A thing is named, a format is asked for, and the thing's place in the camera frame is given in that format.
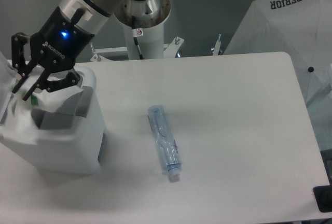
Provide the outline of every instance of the clear plastic bottle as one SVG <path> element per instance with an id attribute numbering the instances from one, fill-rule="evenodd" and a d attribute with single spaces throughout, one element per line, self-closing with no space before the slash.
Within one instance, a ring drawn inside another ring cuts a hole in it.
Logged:
<path id="1" fill-rule="evenodd" d="M 175 139 L 166 120 L 164 107 L 161 105 L 150 107 L 147 116 L 156 141 L 163 174 L 168 175 L 171 182 L 178 181 L 182 163 Z"/>

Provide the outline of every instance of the blue led light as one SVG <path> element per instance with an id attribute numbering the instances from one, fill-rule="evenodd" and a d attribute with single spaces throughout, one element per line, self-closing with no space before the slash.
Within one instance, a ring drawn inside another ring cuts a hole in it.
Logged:
<path id="1" fill-rule="evenodd" d="M 68 33 L 62 31 L 61 34 L 63 35 L 64 38 L 68 37 Z"/>

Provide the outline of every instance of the black object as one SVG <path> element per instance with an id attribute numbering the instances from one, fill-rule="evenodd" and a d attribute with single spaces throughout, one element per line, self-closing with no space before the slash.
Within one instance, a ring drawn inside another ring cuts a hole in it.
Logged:
<path id="1" fill-rule="evenodd" d="M 94 37 L 75 26 L 85 13 L 84 8 L 79 8 L 71 20 L 67 20 L 61 14 L 59 7 L 55 9 L 39 32 L 30 38 L 31 60 L 25 63 L 23 47 L 28 43 L 29 37 L 23 33 L 17 33 L 11 38 L 12 66 L 16 68 L 21 79 L 15 85 L 13 93 L 16 93 L 24 84 L 29 74 L 38 64 L 44 68 L 41 76 L 32 85 L 23 100 L 27 100 L 36 88 L 46 89 L 48 92 L 61 90 L 74 86 L 80 80 L 80 76 L 73 69 L 77 56 Z M 48 81 L 51 73 L 68 71 L 64 79 Z"/>
<path id="2" fill-rule="evenodd" d="M 332 212 L 332 186 L 317 186 L 313 188 L 318 209 L 322 213 Z"/>

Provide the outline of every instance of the white umbrella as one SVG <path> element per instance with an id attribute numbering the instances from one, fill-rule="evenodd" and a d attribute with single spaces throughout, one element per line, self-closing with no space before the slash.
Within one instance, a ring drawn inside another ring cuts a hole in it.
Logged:
<path id="1" fill-rule="evenodd" d="M 225 54 L 275 51 L 292 57 L 303 98 L 310 99 L 329 79 L 332 0 L 253 1 Z M 320 149 L 332 148 L 330 95 L 310 118 Z"/>

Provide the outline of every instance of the table surface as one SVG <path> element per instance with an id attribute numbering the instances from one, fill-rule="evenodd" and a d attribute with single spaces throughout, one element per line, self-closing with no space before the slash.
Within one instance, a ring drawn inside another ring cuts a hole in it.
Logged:
<path id="1" fill-rule="evenodd" d="M 109 136 L 102 172 L 39 171 L 0 145 L 0 223 L 253 224 L 332 217 L 327 185 L 286 53 L 78 64 L 97 77 Z M 165 107 L 182 157 L 161 174 L 146 117 Z"/>

